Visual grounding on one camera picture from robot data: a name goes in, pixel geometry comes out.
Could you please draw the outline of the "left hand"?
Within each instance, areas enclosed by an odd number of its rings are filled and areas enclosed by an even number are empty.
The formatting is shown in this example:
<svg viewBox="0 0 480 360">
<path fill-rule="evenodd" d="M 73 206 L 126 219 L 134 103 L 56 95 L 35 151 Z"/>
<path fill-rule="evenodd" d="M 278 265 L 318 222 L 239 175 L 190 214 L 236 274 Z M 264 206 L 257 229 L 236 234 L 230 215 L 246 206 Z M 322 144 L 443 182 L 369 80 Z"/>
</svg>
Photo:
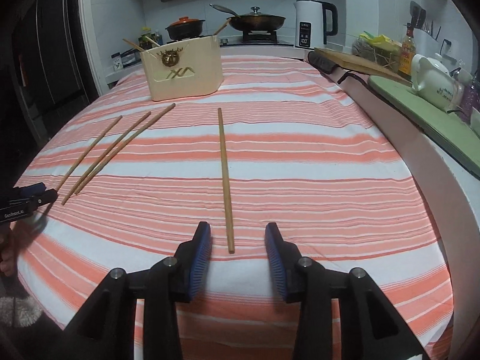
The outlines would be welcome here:
<svg viewBox="0 0 480 360">
<path fill-rule="evenodd" d="M 1 273 L 12 277 L 17 272 L 17 258 L 22 241 L 21 233 L 11 229 L 9 223 L 1 224 Z"/>
</svg>

